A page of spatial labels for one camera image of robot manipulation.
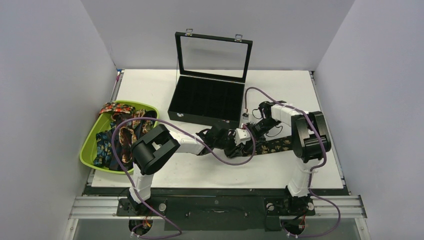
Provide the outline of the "black gold floral tie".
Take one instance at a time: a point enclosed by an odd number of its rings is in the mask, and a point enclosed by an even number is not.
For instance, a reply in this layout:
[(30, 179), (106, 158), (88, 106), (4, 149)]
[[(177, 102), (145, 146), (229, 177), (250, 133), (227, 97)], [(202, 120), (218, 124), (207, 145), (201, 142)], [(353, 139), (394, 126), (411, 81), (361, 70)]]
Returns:
[[(257, 140), (255, 142), (254, 155), (266, 155), (272, 153), (292, 151), (293, 144), (290, 136), (275, 138), (271, 140)], [(248, 157), (253, 153), (253, 142), (248, 141), (245, 147), (240, 151), (240, 157)]]

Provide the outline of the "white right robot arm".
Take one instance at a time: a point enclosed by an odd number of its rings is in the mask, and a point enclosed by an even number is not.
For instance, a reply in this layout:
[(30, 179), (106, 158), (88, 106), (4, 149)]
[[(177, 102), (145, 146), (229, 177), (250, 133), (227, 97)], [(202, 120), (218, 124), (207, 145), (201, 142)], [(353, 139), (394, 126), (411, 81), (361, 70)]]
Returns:
[(264, 101), (259, 110), (261, 120), (247, 124), (257, 142), (279, 124), (291, 129), (290, 144), (297, 160), (287, 185), (290, 195), (282, 199), (282, 207), (287, 213), (294, 214), (302, 207), (300, 198), (310, 195), (312, 177), (325, 165), (327, 152), (332, 147), (324, 115), (320, 111), (300, 110), (284, 101)]

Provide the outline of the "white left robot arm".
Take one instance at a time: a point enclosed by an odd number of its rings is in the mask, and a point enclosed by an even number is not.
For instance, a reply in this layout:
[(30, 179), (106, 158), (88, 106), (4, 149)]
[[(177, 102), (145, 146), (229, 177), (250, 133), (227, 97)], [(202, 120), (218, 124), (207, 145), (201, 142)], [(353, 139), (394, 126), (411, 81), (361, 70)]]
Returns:
[(173, 154), (203, 156), (220, 149), (228, 159), (232, 159), (253, 155), (256, 152), (255, 143), (247, 129), (230, 129), (226, 124), (215, 124), (193, 136), (170, 131), (163, 124), (157, 125), (130, 148), (133, 183), (127, 195), (129, 208), (136, 215), (143, 215), (149, 210), (153, 176)]

